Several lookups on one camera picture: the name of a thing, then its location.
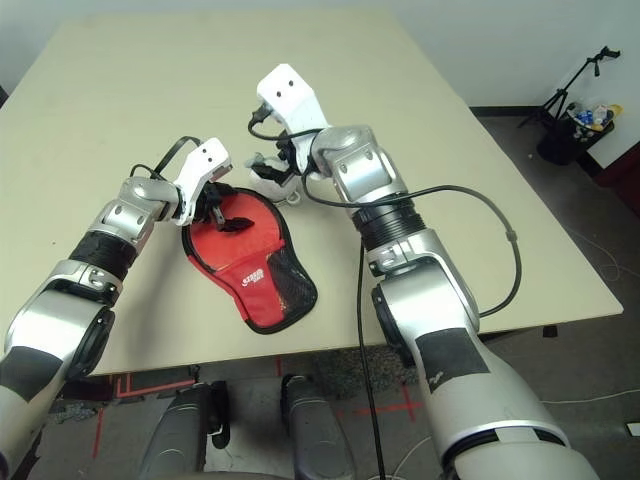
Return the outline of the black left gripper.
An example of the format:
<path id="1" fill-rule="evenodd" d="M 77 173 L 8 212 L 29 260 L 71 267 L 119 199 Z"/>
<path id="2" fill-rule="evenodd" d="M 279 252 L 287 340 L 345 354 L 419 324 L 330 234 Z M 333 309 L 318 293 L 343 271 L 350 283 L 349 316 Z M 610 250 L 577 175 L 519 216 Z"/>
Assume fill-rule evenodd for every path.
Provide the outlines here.
<path id="1" fill-rule="evenodd" d="M 245 217 L 225 219 L 220 207 L 225 196 L 233 194 L 233 187 L 220 182 L 206 182 L 201 190 L 195 209 L 196 223 L 221 223 L 218 230 L 226 233 L 241 232 L 253 226 Z"/>

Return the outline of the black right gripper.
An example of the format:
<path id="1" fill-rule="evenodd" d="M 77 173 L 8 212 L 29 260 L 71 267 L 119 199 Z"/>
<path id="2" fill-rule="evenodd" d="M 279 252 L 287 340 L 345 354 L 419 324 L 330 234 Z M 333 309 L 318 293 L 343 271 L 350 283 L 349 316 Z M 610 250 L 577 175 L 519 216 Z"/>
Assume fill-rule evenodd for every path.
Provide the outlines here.
<path id="1" fill-rule="evenodd" d="M 283 162 L 286 167 L 285 171 L 281 171 L 270 167 L 268 165 L 257 165 L 254 167 L 254 173 L 265 180 L 269 181 L 285 181 L 286 172 L 298 173 L 299 168 L 297 165 L 297 150 L 291 139 L 280 138 L 276 141 L 276 148 L 278 150 L 278 158 Z"/>

